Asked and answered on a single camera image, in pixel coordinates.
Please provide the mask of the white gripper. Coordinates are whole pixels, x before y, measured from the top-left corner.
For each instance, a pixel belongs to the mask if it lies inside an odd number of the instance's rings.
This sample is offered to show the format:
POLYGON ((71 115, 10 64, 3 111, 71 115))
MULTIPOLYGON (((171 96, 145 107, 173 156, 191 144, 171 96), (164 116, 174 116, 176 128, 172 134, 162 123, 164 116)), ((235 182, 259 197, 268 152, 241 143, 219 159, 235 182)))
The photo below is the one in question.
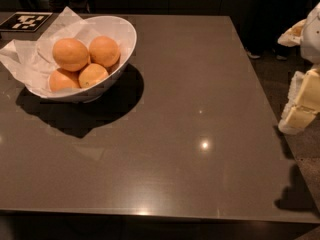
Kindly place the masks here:
MULTIPOLYGON (((287 29, 277 42, 286 47, 300 44, 301 56, 313 64, 320 64, 320 3, 306 20, 287 29)), ((306 73, 297 71, 291 79, 288 103, 283 109, 278 129, 284 134, 296 135, 303 132, 319 112, 320 71, 316 68, 306 73)))

